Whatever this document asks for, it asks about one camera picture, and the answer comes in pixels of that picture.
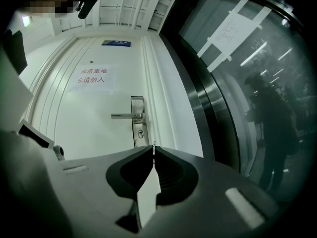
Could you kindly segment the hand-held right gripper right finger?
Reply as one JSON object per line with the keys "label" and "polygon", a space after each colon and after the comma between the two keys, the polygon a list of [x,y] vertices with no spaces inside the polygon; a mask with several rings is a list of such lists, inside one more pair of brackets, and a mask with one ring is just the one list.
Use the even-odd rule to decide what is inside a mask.
{"label": "hand-held right gripper right finger", "polygon": [[237,171],[174,149],[156,152],[191,164],[198,182],[182,202],[158,206],[142,238],[264,238],[276,224],[277,203]]}

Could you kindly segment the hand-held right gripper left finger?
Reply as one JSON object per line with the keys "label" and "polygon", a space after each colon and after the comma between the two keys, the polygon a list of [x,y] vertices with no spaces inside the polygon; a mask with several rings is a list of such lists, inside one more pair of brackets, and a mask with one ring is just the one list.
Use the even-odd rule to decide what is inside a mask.
{"label": "hand-held right gripper left finger", "polygon": [[152,148],[58,162],[74,238],[155,238]]}

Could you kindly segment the white door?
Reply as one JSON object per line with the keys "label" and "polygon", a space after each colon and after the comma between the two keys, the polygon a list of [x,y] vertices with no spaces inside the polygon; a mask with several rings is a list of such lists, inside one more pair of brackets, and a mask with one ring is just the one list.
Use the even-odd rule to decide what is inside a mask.
{"label": "white door", "polygon": [[[102,46],[104,40],[130,41],[131,47]],[[37,78],[24,76],[35,92],[26,119],[40,133],[63,147],[67,160],[112,154],[134,147],[131,97],[144,98],[149,141],[199,157],[203,148],[193,110],[176,66],[161,37],[116,33],[66,39],[43,46],[29,62],[50,55]],[[68,91],[77,66],[116,64],[112,91]]]}

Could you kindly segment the black-framed glass double door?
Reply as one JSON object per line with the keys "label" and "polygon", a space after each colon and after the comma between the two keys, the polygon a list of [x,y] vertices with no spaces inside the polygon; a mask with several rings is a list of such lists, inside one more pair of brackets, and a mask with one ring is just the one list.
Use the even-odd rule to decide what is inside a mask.
{"label": "black-framed glass double door", "polygon": [[197,53],[240,0],[175,0],[160,31],[194,101],[203,151],[280,204],[317,188],[317,0],[249,0],[270,14],[215,70]]}

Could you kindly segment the red-lettered paper door notice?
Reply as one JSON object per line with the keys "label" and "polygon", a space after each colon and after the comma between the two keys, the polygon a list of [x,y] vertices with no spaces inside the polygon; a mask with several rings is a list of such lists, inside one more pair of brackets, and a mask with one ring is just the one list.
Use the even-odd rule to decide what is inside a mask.
{"label": "red-lettered paper door notice", "polygon": [[118,65],[87,64],[77,66],[67,86],[68,91],[112,91],[117,84]]}

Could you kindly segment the blue door sign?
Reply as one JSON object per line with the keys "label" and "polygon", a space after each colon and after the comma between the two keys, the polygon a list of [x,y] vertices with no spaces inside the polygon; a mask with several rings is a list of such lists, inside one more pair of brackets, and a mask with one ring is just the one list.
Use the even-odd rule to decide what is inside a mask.
{"label": "blue door sign", "polygon": [[102,46],[131,47],[131,42],[121,40],[104,40],[102,42]]}

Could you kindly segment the taped white paper notice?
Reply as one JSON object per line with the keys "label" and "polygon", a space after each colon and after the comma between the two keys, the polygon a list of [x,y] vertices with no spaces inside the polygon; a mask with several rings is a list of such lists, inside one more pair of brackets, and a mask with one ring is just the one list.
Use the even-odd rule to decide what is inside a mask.
{"label": "taped white paper notice", "polygon": [[229,11],[227,17],[218,26],[214,33],[207,38],[206,43],[197,53],[198,57],[213,45],[221,54],[207,67],[209,72],[215,70],[225,60],[231,61],[232,53],[255,31],[262,29],[262,21],[270,14],[271,9],[264,6],[260,12],[250,20],[239,14],[239,11],[249,0],[240,0],[238,4]]}

